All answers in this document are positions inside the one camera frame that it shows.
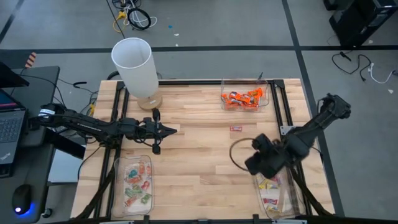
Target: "gray floor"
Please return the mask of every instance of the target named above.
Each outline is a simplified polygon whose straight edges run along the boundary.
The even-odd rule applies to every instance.
[[[277,0],[142,0],[142,8],[158,23],[147,31],[126,28],[126,37],[140,37],[153,47],[218,45],[292,46],[287,19]],[[322,0],[287,0],[300,45],[338,45],[328,24],[331,12]],[[0,0],[0,27],[6,23],[15,3]],[[25,1],[0,49],[110,48],[121,35],[113,31],[113,19],[105,1]],[[398,13],[394,14],[365,45],[398,45]],[[326,131],[333,169],[347,217],[398,220],[396,213],[395,133],[398,130],[395,103],[398,77],[380,85],[358,73],[347,75],[332,63],[338,52],[304,51],[303,57],[315,99],[336,93],[352,104],[350,119],[333,123]],[[398,69],[397,50],[353,52],[367,55],[379,80]],[[267,78],[301,78],[294,51],[202,51],[154,52],[155,64],[163,78],[246,78],[264,72]],[[356,64],[336,61],[345,69]],[[115,70],[109,53],[38,54],[35,67],[58,65],[60,78],[68,82],[88,81],[96,90],[100,81]],[[80,110],[89,94],[59,82],[65,103]],[[51,190],[48,205],[57,212],[48,220],[66,220],[73,203],[74,188]]]

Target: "laptop keyboard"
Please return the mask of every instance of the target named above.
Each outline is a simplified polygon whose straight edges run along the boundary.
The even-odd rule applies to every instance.
[[[22,118],[0,119],[0,143],[18,140]]]

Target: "blue light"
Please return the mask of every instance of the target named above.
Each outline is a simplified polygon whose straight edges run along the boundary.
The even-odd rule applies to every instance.
[[[26,211],[25,213],[23,213],[23,214],[21,214],[21,215],[17,215],[17,216],[18,216],[18,217],[21,217],[21,218],[28,217],[28,216],[33,212],[34,207],[35,207],[34,204],[31,203],[28,211]]]

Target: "black desk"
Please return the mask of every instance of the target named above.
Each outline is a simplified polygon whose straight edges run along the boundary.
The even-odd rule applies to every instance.
[[[40,77],[57,83],[59,67],[30,68],[24,75]],[[29,117],[37,116],[40,106],[52,103],[55,92],[53,84],[37,78],[24,77],[30,85],[14,90],[12,96],[20,101],[28,110]],[[85,148],[41,127],[35,131],[25,130],[21,137],[16,159],[14,160],[12,177],[0,179],[0,218],[1,223],[35,223],[44,211],[47,199],[47,179],[49,177],[55,148],[73,156],[83,158]],[[18,216],[11,206],[12,194],[23,183],[32,187],[31,209]]]

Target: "clear plastic container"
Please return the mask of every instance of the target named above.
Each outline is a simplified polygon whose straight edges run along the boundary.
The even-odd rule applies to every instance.
[[[270,219],[293,218],[305,213],[301,190],[294,181],[289,183],[288,175],[290,172],[283,168],[272,179],[261,173],[254,176],[260,207]]]
[[[221,108],[228,111],[261,112],[269,103],[268,87],[268,82],[265,79],[222,79]],[[262,92],[261,96],[253,96],[255,91],[260,92],[257,91],[258,89]],[[235,100],[240,97],[247,102]]]
[[[154,198],[150,157],[122,157],[114,162],[114,166],[118,168],[118,173],[112,215],[123,218],[148,214]]]

